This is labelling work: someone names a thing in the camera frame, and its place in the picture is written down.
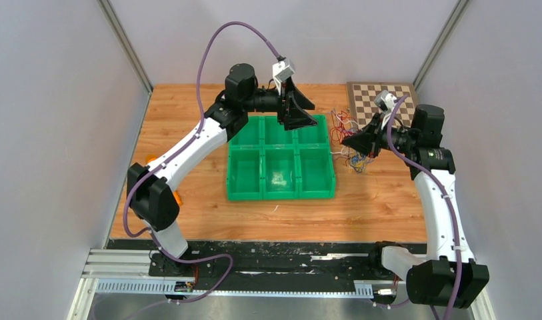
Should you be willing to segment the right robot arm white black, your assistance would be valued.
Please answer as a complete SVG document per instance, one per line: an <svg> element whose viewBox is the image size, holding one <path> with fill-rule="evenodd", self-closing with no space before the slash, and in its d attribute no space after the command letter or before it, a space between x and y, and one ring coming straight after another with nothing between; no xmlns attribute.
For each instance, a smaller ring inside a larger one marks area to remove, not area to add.
<svg viewBox="0 0 542 320"><path fill-rule="evenodd" d="M440 146L444 110L418 105L410 126L390 128L388 113L376 113L342 145L372 158L380 150L404 159L421 200L427 232L424 258L402 245L380 241L370 253L369 269L377 278L396 275L406 283L410 302L466 309L489 282L489 269L476 263L463 231L455 194L455 164Z"/></svg>

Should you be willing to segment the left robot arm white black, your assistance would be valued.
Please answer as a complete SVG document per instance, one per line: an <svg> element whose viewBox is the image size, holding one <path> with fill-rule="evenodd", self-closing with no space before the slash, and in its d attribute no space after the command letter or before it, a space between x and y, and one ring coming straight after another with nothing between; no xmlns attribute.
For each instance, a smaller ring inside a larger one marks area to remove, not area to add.
<svg viewBox="0 0 542 320"><path fill-rule="evenodd" d="M177 217L180 206L174 192L182 180L206 156L228 143L248 123L250 112L272 112L284 130L315 126L309 114L315 105L295 86L295 66L283 58L272 66L272 89L259 86L253 66L232 66L224 88L208 110L202 112L194 128L165 154L147 165L138 163L127 172L128 208L142 220L157 246L166 254L166 267L176 276L184 276L192 266L186 254Z"/></svg>

